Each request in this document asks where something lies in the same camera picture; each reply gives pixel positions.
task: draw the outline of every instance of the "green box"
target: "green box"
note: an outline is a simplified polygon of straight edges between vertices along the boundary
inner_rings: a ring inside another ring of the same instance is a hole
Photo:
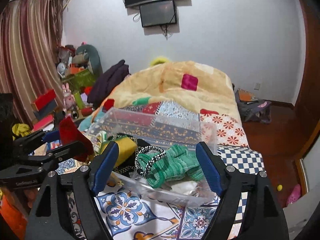
[[[85,69],[77,74],[69,75],[68,77],[63,78],[61,81],[62,83],[68,83],[71,92],[75,93],[80,90],[80,87],[93,86],[96,79],[89,69]]]

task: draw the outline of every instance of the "pink slipper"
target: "pink slipper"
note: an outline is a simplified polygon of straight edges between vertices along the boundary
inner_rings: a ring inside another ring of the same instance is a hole
[[[301,187],[300,184],[294,186],[293,191],[287,199],[287,206],[296,202],[301,197]]]

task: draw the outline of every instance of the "checkered pattern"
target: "checkered pattern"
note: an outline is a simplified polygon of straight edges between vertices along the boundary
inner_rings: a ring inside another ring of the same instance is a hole
[[[262,155],[247,147],[218,145],[217,152],[226,165],[233,165],[240,172],[257,174],[264,171]],[[243,219],[247,197],[247,192],[241,193],[235,221]]]

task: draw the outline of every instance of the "pink bunny toy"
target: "pink bunny toy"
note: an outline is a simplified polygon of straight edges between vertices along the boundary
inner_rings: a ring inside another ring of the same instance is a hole
[[[62,85],[63,90],[63,105],[68,110],[71,106],[76,104],[75,97],[71,94],[71,90],[69,89],[69,84],[66,83]]]

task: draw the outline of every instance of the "clear plastic storage box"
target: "clear plastic storage box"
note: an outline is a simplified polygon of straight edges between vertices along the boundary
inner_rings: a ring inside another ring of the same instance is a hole
[[[184,145],[189,150],[195,150],[196,144],[204,141],[213,154],[217,153],[214,123],[111,108],[101,119],[91,125],[85,135],[94,140],[100,131],[106,131],[108,136],[116,133],[132,135],[165,150],[174,144]],[[177,205],[198,207],[203,203],[211,202],[215,197],[215,194],[207,186],[205,179],[201,183],[204,184],[205,189],[207,188],[203,191],[207,194],[200,194],[200,196],[184,195],[160,188],[153,189],[144,183],[143,179],[142,181],[134,180],[116,172],[113,172],[110,179],[142,196]]]

